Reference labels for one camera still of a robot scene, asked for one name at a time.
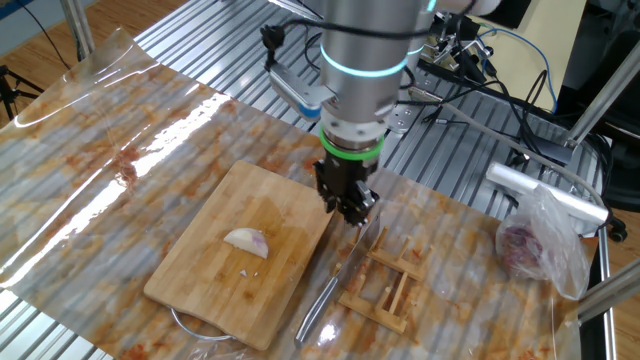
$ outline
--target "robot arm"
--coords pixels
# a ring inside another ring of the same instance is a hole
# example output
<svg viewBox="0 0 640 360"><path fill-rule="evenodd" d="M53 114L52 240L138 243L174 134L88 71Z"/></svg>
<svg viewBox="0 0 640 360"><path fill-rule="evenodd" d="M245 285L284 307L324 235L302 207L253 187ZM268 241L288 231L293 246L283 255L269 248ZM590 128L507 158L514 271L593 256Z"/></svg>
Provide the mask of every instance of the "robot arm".
<svg viewBox="0 0 640 360"><path fill-rule="evenodd" d="M472 11L486 11L483 4L491 3L497 6L499 0L478 1ZM434 4L435 0L327 0L324 21L369 31L411 33L430 25ZM449 0L438 8L466 4L468 0ZM263 30L263 35L271 29ZM270 35L265 45L275 49L284 40L284 31ZM274 89L305 119L320 119L326 155L314 164L318 192L327 212L337 208L352 225L364 224L379 199L365 182L378 168L386 119L396 104L403 69L415 68L419 51L411 50L416 44L420 48L421 42L325 30L320 47L321 86L317 87L297 79L275 62L273 51L269 54L267 68Z"/></svg>

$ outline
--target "green led ring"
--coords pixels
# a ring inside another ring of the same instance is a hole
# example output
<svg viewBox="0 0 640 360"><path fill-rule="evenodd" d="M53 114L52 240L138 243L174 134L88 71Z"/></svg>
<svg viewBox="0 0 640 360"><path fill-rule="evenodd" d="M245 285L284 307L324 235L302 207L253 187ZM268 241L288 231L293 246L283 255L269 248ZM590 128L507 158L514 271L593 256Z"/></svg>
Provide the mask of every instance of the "green led ring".
<svg viewBox="0 0 640 360"><path fill-rule="evenodd" d="M376 145L373 149L363 152L363 153L350 153L344 150L340 150L337 147L333 146L329 140L327 140L326 135L324 134L324 128L320 127L320 142L322 146L324 146L325 150L331 153L331 155L339 157L341 159L349 160L349 161L363 161L374 158L380 154L382 151L382 146L384 145L384 137L382 140Z"/></svg>

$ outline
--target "cyan led ring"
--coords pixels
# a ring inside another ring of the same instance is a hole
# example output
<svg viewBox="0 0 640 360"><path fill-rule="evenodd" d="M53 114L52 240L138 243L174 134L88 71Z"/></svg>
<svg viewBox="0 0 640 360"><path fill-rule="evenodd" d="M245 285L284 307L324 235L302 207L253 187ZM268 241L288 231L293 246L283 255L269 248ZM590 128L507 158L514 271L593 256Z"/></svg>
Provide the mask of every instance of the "cyan led ring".
<svg viewBox="0 0 640 360"><path fill-rule="evenodd" d="M329 63L329 65L333 66L334 68L344 73L347 73L353 76L359 76L359 77L376 78L376 77L389 76L397 73L398 71L401 71L407 65L407 58L405 57L404 59L402 59L402 61L398 65L395 65L388 69L358 70L358 69L352 69L350 67L346 67L338 63L337 61L333 60L332 58L330 58L329 55L327 55L327 52L324 51L324 47L322 45L320 45L320 52L322 52L322 56L324 56L324 59Z"/></svg>
<svg viewBox="0 0 640 360"><path fill-rule="evenodd" d="M420 49L418 49L418 50L409 51L409 52L407 53L407 55L409 55L409 56L410 56L410 55L413 55L413 54L417 54L417 53L419 53L420 51L422 51L422 49L424 49L424 45L420 46Z"/></svg>
<svg viewBox="0 0 640 360"><path fill-rule="evenodd" d="M435 7L436 7L436 1L437 1L437 0L431 0L431 1L429 1L429 6L427 6L427 11L433 11L433 9L435 9Z"/></svg>

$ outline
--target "wooden stand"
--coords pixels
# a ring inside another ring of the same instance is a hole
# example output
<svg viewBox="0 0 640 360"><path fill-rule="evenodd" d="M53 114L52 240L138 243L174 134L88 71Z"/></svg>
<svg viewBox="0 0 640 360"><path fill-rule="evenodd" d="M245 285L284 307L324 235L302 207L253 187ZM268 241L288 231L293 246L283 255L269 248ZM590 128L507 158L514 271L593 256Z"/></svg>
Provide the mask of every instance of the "wooden stand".
<svg viewBox="0 0 640 360"><path fill-rule="evenodd" d="M407 236L407 239L402 244L402 249L398 254L391 254L386 250L380 249L380 244L384 241L384 238L387 236L389 232L389 228L385 226L380 233L380 236L376 239L375 243L371 247L371 250L367 254L367 256L391 269L394 269L400 273L402 273L402 278L400 279L400 283L398 284L398 289L396 289L395 294L393 295L393 299L391 300L391 305L389 306L389 310L385 310L385 304L389 300L389 295L391 295L391 288L386 287L382 296L378 299L376 304L372 304L360 297L360 292L364 286L364 282L366 280L366 276L360 275L357 279L358 283L356 284L356 290L353 293L344 292L338 302L358 313L368 317L369 319L386 326L387 328L402 334L404 332L405 327L407 326L407 317L409 316L409 312L413 307L417 304L415 302L411 302L410 304L404 304L404 309L400 312L399 315L395 315L396 308L398 307L398 303L400 301L400 296L402 295L402 290L404 289L407 278L412 278L419 283L422 283L424 280L425 272L426 272L426 261L423 259L422 263L419 265L412 264L407 260L404 260L402 257L407 251L409 244L411 243L411 236ZM359 237L359 231L356 233L355 238L352 242L349 242L349 245L355 245ZM340 270L341 264L336 264L336 269L334 269L334 273Z"/></svg>
<svg viewBox="0 0 640 360"><path fill-rule="evenodd" d="M422 280L424 280L424 276L426 275L425 273L427 271L426 260L422 259L422 263L420 264L412 264L402 258L405 252L407 251L409 244L411 243L411 240L412 240L411 236L407 236L407 239L402 244L402 249L400 250L400 252L394 255L386 250L380 249L380 244L382 244L385 237L387 236L387 232L389 232L389 227L385 226L382 229L382 232L380 232L380 236L378 236L376 241L373 243L373 246L371 247L371 250L369 251L367 256L387 267L392 268L397 272L401 272L401 273L406 272L409 274L410 278L418 282L422 282ZM353 246L355 245L355 242L350 242L349 245Z"/></svg>

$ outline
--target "white robot part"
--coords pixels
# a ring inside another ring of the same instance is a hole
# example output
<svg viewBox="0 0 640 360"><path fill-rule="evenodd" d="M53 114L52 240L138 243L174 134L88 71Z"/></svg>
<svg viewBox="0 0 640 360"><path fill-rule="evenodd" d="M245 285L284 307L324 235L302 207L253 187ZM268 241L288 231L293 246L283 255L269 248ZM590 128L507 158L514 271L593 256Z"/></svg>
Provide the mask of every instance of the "white robot part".
<svg viewBox="0 0 640 360"><path fill-rule="evenodd" d="M469 0L432 0L435 2L435 10L459 13L469 5ZM469 15L487 15L493 12L502 0L478 0L471 8Z"/></svg>

